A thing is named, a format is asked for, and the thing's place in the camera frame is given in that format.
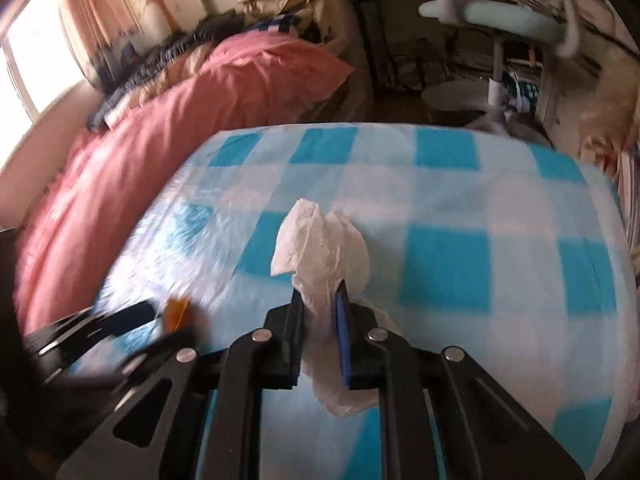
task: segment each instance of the orange object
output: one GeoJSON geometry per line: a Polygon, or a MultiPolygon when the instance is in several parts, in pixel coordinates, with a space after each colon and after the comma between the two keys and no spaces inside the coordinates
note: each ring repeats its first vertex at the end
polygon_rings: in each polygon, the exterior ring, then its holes
{"type": "Polygon", "coordinates": [[[165,332],[175,332],[193,322],[191,298],[169,298],[162,316],[165,332]]]}

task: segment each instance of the window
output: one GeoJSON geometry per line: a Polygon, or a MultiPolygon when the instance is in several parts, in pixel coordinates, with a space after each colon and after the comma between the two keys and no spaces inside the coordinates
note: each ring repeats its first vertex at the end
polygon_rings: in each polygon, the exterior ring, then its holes
{"type": "Polygon", "coordinates": [[[0,47],[0,166],[45,108],[81,79],[58,0],[30,0],[0,47]]]}

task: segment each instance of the blue checkered blanket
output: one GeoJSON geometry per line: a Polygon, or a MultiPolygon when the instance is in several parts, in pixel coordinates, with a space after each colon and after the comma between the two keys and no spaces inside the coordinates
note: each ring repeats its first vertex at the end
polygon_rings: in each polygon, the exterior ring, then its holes
{"type": "MultiPolygon", "coordinates": [[[[302,197],[362,232],[365,295],[411,344],[462,346],[588,476],[602,469],[634,389],[634,276],[610,182],[545,148],[390,124],[217,134],[141,219],[97,306],[189,294],[209,316],[207,350],[228,346],[290,299],[270,261],[302,197]]],[[[304,376],[263,406],[262,478],[380,477],[376,409],[333,418],[304,376]]]]}

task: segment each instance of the chair seat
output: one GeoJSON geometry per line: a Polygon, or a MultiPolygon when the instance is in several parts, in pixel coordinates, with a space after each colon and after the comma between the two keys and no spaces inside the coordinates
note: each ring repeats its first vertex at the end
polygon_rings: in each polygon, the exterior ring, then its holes
{"type": "MultiPolygon", "coordinates": [[[[564,38],[564,26],[555,20],[521,7],[488,0],[456,0],[459,15],[471,26],[508,32],[542,44],[555,45],[564,38]]],[[[425,18],[438,18],[436,2],[418,7],[425,18]]]]}

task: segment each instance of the bed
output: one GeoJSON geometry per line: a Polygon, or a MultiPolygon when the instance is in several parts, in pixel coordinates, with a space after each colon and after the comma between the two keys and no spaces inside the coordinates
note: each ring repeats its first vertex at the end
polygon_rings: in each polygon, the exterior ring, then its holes
{"type": "Polygon", "coordinates": [[[193,76],[128,110],[114,129],[83,131],[22,237],[23,331],[92,304],[131,229],[201,143],[220,130],[296,122],[351,73],[322,46],[251,30],[220,43],[193,76]]]}
{"type": "MultiPolygon", "coordinates": [[[[465,348],[595,478],[635,389],[635,283],[609,180],[551,150],[409,125],[222,132],[140,219],[95,307],[188,295],[209,320],[200,351],[225,348],[289,301],[290,276],[271,277],[270,260],[300,197],[363,233],[365,296],[411,344],[465,348]]],[[[157,334],[144,326],[99,360],[157,334]]],[[[335,418],[301,376],[265,393],[263,413],[263,478],[379,477],[375,409],[335,418]]]]}

